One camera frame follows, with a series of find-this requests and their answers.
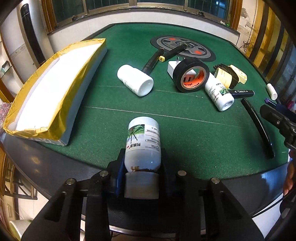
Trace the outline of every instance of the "green plant image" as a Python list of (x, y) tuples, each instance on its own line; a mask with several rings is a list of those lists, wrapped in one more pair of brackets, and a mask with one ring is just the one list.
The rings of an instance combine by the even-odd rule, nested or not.
[(228, 90), (223, 86), (221, 90), (219, 90), (219, 92), (221, 93), (221, 95), (225, 95), (228, 93)]
[(136, 125), (136, 126), (131, 127), (128, 130), (128, 138), (126, 140), (126, 143), (128, 143), (129, 139), (131, 139), (131, 142), (132, 142), (133, 137), (136, 140), (138, 140), (135, 135), (136, 134), (144, 134), (144, 133), (145, 133), (145, 125)]

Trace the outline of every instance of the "black tube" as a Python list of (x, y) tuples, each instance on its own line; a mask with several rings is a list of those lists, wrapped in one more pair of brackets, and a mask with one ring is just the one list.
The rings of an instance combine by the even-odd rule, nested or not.
[(149, 75), (152, 70), (154, 69), (154, 66), (157, 64), (159, 56), (163, 54), (164, 49), (160, 48), (153, 54), (153, 56), (149, 59), (149, 61), (145, 64), (144, 68), (142, 69), (142, 72)]
[(174, 57), (175, 55), (177, 55), (178, 53), (181, 53), (184, 49), (187, 48), (187, 44), (182, 44), (178, 47), (173, 48), (172, 50), (165, 52), (163, 55), (161, 55), (159, 57), (159, 61), (160, 62), (164, 62), (172, 57)]
[(261, 135), (263, 143), (264, 143), (264, 145), (266, 147), (268, 158), (274, 158), (274, 151), (272, 149), (272, 143), (270, 141), (270, 138), (269, 138), (269, 136), (268, 136), (268, 134), (267, 134), (267, 132), (265, 130), (265, 127), (264, 127), (261, 119), (259, 118), (258, 114), (254, 110), (251, 103), (246, 98), (243, 98), (241, 100), (241, 103), (245, 107), (246, 111), (248, 112), (248, 114), (250, 115), (252, 121), (254, 122), (257, 130), (259, 131), (259, 134)]
[(276, 103), (272, 102), (270, 99), (265, 98), (264, 100), (265, 104), (268, 104), (272, 108), (276, 108)]
[(248, 91), (248, 90), (241, 90), (241, 91), (228, 90), (228, 91), (234, 99), (252, 97), (255, 94), (254, 91)]

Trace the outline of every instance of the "green felt table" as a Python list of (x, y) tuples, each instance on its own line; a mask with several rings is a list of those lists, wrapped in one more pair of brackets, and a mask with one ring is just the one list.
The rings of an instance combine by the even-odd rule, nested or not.
[(138, 97), (117, 78), (124, 64), (142, 69), (156, 48), (153, 37), (175, 35), (209, 47), (216, 60), (206, 62), (213, 73), (219, 63), (233, 64), (248, 76), (235, 89), (253, 90), (249, 101), (259, 112), (268, 98), (266, 84), (248, 60), (231, 43), (205, 32), (150, 23), (117, 24), (100, 33), (107, 54), (84, 96), (67, 146), (45, 144), (68, 157), (106, 168), (125, 148), (129, 122), (138, 116), (154, 118), (160, 126), (161, 147), (180, 169), (195, 177), (233, 178), (264, 172), (287, 162), (284, 138), (263, 120), (273, 143), (275, 157), (267, 159), (261, 137), (240, 99), (219, 112), (205, 90), (179, 92), (167, 73), (168, 63), (158, 62), (151, 73), (152, 91)]

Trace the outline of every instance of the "electric cord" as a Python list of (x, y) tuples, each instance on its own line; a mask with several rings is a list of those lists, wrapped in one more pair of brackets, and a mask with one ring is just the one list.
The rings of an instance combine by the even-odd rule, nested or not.
[(292, 190), (288, 194), (286, 194), (285, 196), (283, 196), (280, 200), (278, 200), (277, 202), (275, 202), (274, 204), (272, 204), (270, 207), (268, 207), (268, 208), (264, 209), (263, 211), (261, 211), (261, 212), (255, 214), (255, 215), (253, 215), (252, 218), (255, 218), (255, 217), (259, 216), (260, 214), (262, 214), (262, 213), (268, 211), (269, 209), (273, 208), (275, 205), (277, 205), (278, 203), (280, 203), (281, 201), (283, 201), (286, 197), (288, 197), (292, 193)]
[(254, 14), (254, 19), (253, 19), (253, 24), (252, 24), (252, 27), (251, 27), (251, 31), (250, 31), (250, 35), (249, 35), (248, 41), (243, 41), (244, 44), (241, 46), (241, 47), (244, 46), (244, 53), (245, 54), (247, 53), (247, 48), (248, 48), (248, 46), (250, 45), (250, 42), (251, 42), (250, 38), (251, 38), (251, 33), (252, 33), (252, 30), (253, 30), (253, 27), (254, 27), (254, 23), (255, 23), (256, 12), (257, 12), (257, 1), (256, 1), (256, 7), (255, 7), (255, 14)]
[(120, 233), (116, 233), (116, 235), (115, 235), (113, 231), (110, 231), (111, 238), (117, 237), (118, 235), (120, 235)]

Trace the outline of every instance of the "white plastic bottle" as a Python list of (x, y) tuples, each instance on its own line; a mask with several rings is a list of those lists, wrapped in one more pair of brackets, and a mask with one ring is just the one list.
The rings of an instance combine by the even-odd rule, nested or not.
[(276, 100), (276, 99), (277, 99), (277, 92), (276, 92), (276, 90), (274, 89), (274, 87), (271, 85), (271, 83), (268, 83), (268, 84), (266, 85), (266, 87), (267, 87), (267, 92), (268, 92), (270, 98), (271, 98), (272, 100)]
[(161, 164), (158, 123), (150, 117), (137, 117), (128, 125), (124, 164), (127, 169), (124, 197), (158, 199), (156, 171)]
[(123, 65), (117, 71), (117, 77), (137, 96), (145, 96), (153, 87), (153, 79), (130, 65)]
[(227, 110), (233, 103), (234, 98), (225, 86), (211, 73), (205, 84), (205, 91), (212, 99), (219, 111)]

